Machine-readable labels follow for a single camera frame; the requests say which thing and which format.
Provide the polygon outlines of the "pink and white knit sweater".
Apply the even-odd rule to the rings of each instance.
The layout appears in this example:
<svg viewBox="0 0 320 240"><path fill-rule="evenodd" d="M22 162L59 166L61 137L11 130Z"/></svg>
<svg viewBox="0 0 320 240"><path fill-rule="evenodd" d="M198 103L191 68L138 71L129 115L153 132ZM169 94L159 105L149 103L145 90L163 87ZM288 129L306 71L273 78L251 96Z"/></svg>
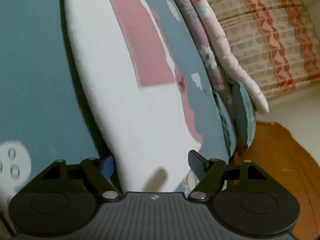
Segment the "pink and white knit sweater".
<svg viewBox="0 0 320 240"><path fill-rule="evenodd" d="M95 122L125 191L174 191L200 147L176 83L140 88L110 0L65 0L68 36Z"/></svg>

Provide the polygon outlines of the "lower teal pillow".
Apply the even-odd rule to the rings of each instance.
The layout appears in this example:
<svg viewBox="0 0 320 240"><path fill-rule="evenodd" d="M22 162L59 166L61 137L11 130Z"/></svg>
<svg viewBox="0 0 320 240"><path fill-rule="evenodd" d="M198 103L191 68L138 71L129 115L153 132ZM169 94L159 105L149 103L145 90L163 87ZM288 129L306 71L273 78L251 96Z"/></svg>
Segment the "lower teal pillow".
<svg viewBox="0 0 320 240"><path fill-rule="evenodd" d="M237 143L234 123L220 95L217 94L217 92L213 91L213 97L216 103L217 114L222 124L223 136L225 139L227 152L229 154L229 157L231 158L235 152L236 143Z"/></svg>

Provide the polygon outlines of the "teal pillow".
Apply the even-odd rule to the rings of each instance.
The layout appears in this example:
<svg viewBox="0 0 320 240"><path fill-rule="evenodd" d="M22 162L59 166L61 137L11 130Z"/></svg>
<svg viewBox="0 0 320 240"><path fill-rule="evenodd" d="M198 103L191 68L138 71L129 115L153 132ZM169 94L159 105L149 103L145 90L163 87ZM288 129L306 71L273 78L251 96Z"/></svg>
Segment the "teal pillow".
<svg viewBox="0 0 320 240"><path fill-rule="evenodd" d="M217 92L213 91L213 97L216 103L217 114L222 124L223 136L225 139L227 152L229 154L229 157L231 158L235 152L236 143L237 143L234 123L220 95L217 94Z"/></svg>
<svg viewBox="0 0 320 240"><path fill-rule="evenodd" d="M233 85L232 99L239 147L241 152L247 152L255 135L256 119L254 106L242 83Z"/></svg>

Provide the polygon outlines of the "wooden headboard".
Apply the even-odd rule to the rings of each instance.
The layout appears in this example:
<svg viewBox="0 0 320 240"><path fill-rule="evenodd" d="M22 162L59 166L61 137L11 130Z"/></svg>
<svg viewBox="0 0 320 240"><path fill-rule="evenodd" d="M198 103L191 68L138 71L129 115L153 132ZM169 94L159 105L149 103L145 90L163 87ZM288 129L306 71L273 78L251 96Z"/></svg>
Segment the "wooden headboard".
<svg viewBox="0 0 320 240"><path fill-rule="evenodd" d="M258 121L250 148L236 152L232 163L244 160L258 164L297 198L300 215L293 235L319 237L319 165L289 130L276 122Z"/></svg>

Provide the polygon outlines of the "upper teal pillow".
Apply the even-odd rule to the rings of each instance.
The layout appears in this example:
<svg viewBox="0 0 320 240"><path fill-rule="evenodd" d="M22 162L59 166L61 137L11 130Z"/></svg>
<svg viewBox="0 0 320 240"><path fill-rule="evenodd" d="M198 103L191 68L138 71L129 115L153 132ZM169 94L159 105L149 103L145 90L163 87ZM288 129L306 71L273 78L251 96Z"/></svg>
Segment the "upper teal pillow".
<svg viewBox="0 0 320 240"><path fill-rule="evenodd" d="M256 119L254 106L242 83L233 85L232 99L239 147L241 152L247 152L255 135Z"/></svg>

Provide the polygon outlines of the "purple floral folded quilt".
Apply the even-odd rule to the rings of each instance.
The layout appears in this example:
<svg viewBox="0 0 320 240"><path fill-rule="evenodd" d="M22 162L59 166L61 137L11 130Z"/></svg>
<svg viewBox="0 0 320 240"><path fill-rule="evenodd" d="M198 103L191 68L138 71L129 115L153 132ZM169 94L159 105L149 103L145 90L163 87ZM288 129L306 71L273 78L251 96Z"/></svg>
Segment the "purple floral folded quilt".
<svg viewBox="0 0 320 240"><path fill-rule="evenodd" d="M219 94L221 99L225 100L228 104L232 103L229 83L224 73L220 70L220 65L215 58L207 34L191 1L174 0L174 2L182 14L196 48L199 51L213 91Z"/></svg>

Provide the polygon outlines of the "pink floral folded quilt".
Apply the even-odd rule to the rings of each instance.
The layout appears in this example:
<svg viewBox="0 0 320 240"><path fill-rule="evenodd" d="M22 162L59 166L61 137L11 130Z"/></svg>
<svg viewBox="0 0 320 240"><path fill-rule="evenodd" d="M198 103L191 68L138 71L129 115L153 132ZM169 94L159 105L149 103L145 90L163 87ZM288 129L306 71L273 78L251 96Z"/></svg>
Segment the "pink floral folded quilt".
<svg viewBox="0 0 320 240"><path fill-rule="evenodd" d="M210 44L224 72L234 81L242 83L260 114L269 112L268 102L257 83L242 68L233 55L227 36L207 0L190 0L208 35Z"/></svg>

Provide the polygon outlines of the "patterned beige red curtain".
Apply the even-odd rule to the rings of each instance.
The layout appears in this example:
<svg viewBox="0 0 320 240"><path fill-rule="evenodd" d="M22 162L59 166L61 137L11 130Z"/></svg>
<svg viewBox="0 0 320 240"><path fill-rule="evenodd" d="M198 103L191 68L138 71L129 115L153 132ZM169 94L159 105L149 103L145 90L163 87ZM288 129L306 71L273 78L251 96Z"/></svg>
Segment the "patterned beige red curtain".
<svg viewBox="0 0 320 240"><path fill-rule="evenodd" d="M267 99L319 84L319 40L301 0L207 0Z"/></svg>

